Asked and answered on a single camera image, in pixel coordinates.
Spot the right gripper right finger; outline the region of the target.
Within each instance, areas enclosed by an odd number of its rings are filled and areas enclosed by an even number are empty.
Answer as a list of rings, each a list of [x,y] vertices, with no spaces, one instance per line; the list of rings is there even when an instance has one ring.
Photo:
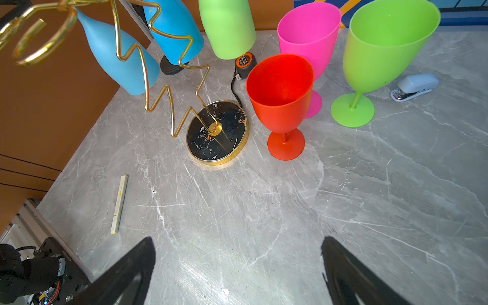
[[[334,237],[321,246],[324,280],[333,304],[409,304]]]

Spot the red wine glass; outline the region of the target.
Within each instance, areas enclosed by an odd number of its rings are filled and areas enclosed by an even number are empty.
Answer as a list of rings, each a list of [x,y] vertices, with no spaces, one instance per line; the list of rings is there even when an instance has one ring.
[[[297,158],[305,138],[297,128],[308,113],[314,83],[311,64],[303,57],[281,54],[254,67],[246,91],[259,121],[271,132],[268,150],[277,160]]]

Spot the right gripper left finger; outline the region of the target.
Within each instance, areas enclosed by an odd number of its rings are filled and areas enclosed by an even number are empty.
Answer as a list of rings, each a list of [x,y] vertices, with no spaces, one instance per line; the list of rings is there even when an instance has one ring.
[[[145,237],[69,304],[144,304],[156,262],[151,237]]]

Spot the green wine glass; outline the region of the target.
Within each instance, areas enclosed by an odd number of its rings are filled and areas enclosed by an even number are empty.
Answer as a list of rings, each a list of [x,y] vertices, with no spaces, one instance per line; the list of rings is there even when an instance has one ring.
[[[233,60],[253,47],[257,34],[247,0],[199,0],[198,6],[216,57]]]
[[[400,76],[440,22],[441,13],[430,1],[380,0],[362,6],[350,21],[343,57],[344,77],[354,92],[332,103],[333,119],[350,128],[369,123],[375,108],[365,94]]]

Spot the magenta wine glass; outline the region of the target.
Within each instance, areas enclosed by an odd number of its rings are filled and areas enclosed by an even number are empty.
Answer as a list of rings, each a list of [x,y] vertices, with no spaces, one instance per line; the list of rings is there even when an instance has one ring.
[[[341,12],[327,2],[313,2],[288,12],[278,23],[281,54],[305,58],[313,67],[314,80],[326,70],[334,53]]]

